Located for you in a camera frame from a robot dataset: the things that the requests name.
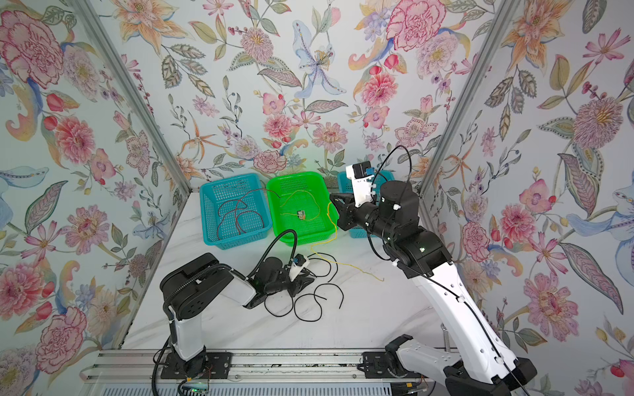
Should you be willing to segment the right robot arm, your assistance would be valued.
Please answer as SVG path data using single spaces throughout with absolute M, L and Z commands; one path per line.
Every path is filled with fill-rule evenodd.
M 509 395 L 536 377 L 534 364 L 516 356 L 486 321 L 441 239 L 420 225 L 419 197 L 409 183 L 385 182 L 373 196 L 369 181 L 359 179 L 352 193 L 333 193 L 330 201 L 340 229 L 358 226 L 381 239 L 388 261 L 423 292 L 456 345 L 440 351 L 404 334 L 386 346 L 391 374 L 420 374 L 451 395 Z

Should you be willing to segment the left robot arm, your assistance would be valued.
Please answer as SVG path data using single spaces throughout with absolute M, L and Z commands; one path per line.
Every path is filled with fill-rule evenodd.
M 209 252 L 166 275 L 159 288 L 170 329 L 166 345 L 172 348 L 175 361 L 196 372 L 206 364 L 201 313 L 218 296 L 249 310 L 284 291 L 292 302 L 302 297 L 302 290 L 315 277 L 305 270 L 309 260 L 297 253 L 298 243 L 295 229 L 282 231 L 247 276 Z

